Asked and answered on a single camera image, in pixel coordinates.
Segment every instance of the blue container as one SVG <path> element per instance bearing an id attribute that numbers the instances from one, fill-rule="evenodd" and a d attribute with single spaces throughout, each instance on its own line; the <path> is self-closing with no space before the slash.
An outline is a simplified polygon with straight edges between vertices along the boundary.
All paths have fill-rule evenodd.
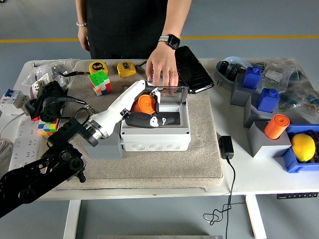
<path id="1" fill-rule="evenodd" d="M 262 74 L 259 67 L 248 67 L 244 75 L 243 87 L 255 90 L 261 77 Z"/>
<path id="2" fill-rule="evenodd" d="M 278 102 L 278 90 L 263 88 L 257 99 L 257 110 L 272 113 Z"/>
<path id="3" fill-rule="evenodd" d="M 319 133 L 319 124 L 291 124 L 287 127 L 289 133 L 306 133 L 307 131 Z M 298 173 L 299 171 L 319 171 L 319 163 L 300 163 L 295 156 L 293 148 L 290 147 L 283 155 L 286 170 L 289 173 Z"/>

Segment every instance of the yellow tape measure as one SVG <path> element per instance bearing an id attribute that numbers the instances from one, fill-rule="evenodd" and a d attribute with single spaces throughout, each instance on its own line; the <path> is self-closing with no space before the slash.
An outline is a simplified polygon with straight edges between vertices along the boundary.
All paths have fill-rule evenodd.
<path id="1" fill-rule="evenodd" d="M 117 66 L 119 76 L 121 78 L 134 75 L 136 73 L 135 66 L 130 61 L 124 61 Z"/>
<path id="2" fill-rule="evenodd" d="M 103 61 L 93 61 L 89 66 L 90 74 L 97 73 L 98 71 L 104 71 L 104 73 L 108 76 L 109 70 L 106 66 L 106 63 Z"/>

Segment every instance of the smartphone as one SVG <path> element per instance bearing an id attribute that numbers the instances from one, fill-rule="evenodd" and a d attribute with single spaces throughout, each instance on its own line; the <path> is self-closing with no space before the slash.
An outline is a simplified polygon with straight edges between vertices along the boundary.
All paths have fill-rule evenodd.
<path id="1" fill-rule="evenodd" d="M 188 86 L 190 94 L 196 94 L 214 86 L 214 82 L 203 65 L 188 46 L 181 46 L 175 51 L 179 83 Z"/>

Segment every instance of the rubik's cube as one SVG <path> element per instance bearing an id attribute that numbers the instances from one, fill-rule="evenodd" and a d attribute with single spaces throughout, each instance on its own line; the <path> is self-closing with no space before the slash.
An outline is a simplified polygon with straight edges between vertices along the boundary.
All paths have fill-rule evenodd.
<path id="1" fill-rule="evenodd" d="M 52 123 L 39 121 L 38 131 L 44 138 L 48 138 L 58 130 L 59 120 L 56 119 Z"/>
<path id="2" fill-rule="evenodd" d="M 112 91 L 109 77 L 104 71 L 98 71 L 92 75 L 89 75 L 92 83 L 93 90 L 97 96 L 106 95 Z"/>

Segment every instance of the lemon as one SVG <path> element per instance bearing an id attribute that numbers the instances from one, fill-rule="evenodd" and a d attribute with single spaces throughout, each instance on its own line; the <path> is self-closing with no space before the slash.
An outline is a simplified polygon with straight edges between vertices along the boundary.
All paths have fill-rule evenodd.
<path id="1" fill-rule="evenodd" d="M 291 145 L 296 158 L 301 162 L 310 160 L 315 154 L 315 141 L 304 133 L 296 134 L 291 140 Z"/>

